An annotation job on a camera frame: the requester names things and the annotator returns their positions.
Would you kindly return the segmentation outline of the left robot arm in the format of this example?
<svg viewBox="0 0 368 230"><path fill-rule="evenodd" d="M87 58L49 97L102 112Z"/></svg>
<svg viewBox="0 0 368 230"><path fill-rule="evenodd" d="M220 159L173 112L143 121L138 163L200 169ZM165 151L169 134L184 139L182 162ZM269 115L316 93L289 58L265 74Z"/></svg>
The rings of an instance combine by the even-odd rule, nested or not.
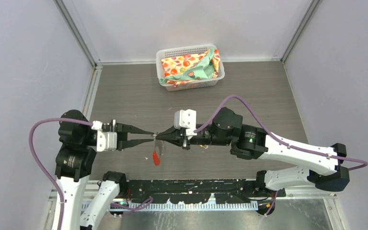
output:
<svg viewBox="0 0 368 230"><path fill-rule="evenodd" d="M132 125L112 120L109 123L88 122L79 110L69 110L59 122L61 148L56 157L55 176L58 192L54 227L62 230L96 230L114 198L123 198L128 191L127 177L122 172L103 175L99 191L85 211L82 202L96 154L122 151L152 139L128 139L129 134L152 135Z"/></svg>

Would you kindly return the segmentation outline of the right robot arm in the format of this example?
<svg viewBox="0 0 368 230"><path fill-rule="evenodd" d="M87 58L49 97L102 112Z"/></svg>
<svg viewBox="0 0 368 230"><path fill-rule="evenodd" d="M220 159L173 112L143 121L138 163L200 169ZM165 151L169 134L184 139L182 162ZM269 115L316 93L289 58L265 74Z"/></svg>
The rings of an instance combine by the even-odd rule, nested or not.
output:
<svg viewBox="0 0 368 230"><path fill-rule="evenodd" d="M314 185L317 189L341 192L350 182L349 170L338 157L346 156L346 147L336 143L318 147L269 135L262 128L243 124L243 117L231 109L221 108L212 121L200 132L194 110L179 110L174 114L174 125L156 135L183 149L192 145L229 146L230 153L244 160L275 160L292 164L292 168L256 174L254 190L259 196L286 187Z"/></svg>

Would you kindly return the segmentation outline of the metal key holder red handle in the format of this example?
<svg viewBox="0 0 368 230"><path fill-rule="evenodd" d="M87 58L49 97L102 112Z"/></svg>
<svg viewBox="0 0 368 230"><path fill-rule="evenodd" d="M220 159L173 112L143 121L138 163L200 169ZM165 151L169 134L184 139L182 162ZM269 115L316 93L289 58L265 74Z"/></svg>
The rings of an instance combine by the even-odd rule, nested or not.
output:
<svg viewBox="0 0 368 230"><path fill-rule="evenodd" d="M161 163L161 157L165 152L165 145L162 140L156 139L156 134L152 135L154 138L154 151L152 154L153 163L156 166L159 166Z"/></svg>

